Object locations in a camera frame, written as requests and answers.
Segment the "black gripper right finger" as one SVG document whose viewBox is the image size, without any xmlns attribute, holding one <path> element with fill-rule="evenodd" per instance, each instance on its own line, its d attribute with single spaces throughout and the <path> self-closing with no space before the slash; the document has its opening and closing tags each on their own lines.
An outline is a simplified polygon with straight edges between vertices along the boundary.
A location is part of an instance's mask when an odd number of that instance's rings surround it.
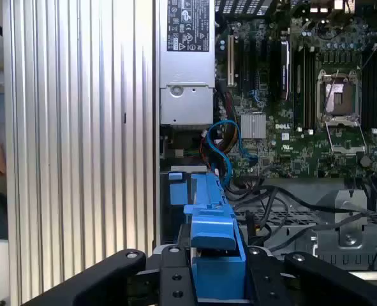
<svg viewBox="0 0 377 306">
<path fill-rule="evenodd" d="M 256 247 L 246 251 L 253 305 L 377 305 L 377 286 L 305 252 L 280 261 Z"/>
</svg>

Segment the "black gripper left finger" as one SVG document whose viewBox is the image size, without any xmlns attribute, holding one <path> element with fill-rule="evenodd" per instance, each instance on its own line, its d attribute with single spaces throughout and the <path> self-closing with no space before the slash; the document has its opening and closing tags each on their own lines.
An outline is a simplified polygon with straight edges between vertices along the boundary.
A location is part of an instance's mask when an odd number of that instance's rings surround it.
<svg viewBox="0 0 377 306">
<path fill-rule="evenodd" d="M 186 252 L 177 245 L 147 257 L 121 250 L 29 300 L 27 305 L 196 305 Z"/>
</svg>

